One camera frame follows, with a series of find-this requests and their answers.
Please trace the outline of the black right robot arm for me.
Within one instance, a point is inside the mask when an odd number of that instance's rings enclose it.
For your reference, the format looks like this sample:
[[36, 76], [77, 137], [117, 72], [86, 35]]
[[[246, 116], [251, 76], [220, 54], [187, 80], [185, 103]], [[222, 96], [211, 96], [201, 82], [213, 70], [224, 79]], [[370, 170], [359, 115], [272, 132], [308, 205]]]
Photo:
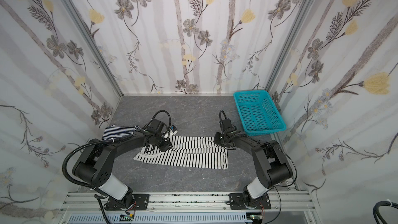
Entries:
[[230, 119], [219, 121], [220, 132], [216, 132], [214, 143], [232, 149], [238, 148], [252, 156], [256, 178], [243, 189], [242, 196], [235, 200], [246, 208], [266, 207], [266, 194], [274, 186], [293, 176], [287, 155], [276, 141], [263, 143], [238, 130]]

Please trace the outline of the black striped tank top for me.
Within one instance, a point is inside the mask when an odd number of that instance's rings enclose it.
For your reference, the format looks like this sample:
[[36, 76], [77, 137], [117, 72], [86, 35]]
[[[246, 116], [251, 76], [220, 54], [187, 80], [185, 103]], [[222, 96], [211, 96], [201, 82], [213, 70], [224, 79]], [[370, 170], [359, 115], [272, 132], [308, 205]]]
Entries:
[[135, 161], [162, 166], [201, 169], [228, 169], [228, 150], [214, 143], [213, 137], [172, 136], [172, 148], [143, 147]]

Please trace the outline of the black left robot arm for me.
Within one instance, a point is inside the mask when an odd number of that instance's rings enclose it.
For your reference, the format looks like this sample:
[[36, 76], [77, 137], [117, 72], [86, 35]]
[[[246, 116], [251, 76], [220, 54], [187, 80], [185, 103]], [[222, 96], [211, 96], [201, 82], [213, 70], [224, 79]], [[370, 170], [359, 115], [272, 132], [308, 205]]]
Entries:
[[171, 136], [177, 132], [175, 125], [153, 120], [143, 128], [122, 128], [107, 139], [89, 141], [68, 155], [63, 173], [83, 187], [108, 196], [127, 208], [134, 203], [132, 189], [114, 175], [115, 161], [138, 148], [170, 150]]

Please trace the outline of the blue striped tank top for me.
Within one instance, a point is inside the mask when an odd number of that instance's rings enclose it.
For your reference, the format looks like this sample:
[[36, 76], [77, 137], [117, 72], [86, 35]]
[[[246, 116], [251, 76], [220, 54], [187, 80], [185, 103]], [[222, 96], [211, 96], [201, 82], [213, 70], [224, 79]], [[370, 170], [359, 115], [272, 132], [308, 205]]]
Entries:
[[130, 127], [110, 126], [106, 127], [102, 136], [102, 140], [118, 139], [127, 136], [138, 130], [140, 127], [137, 125]]

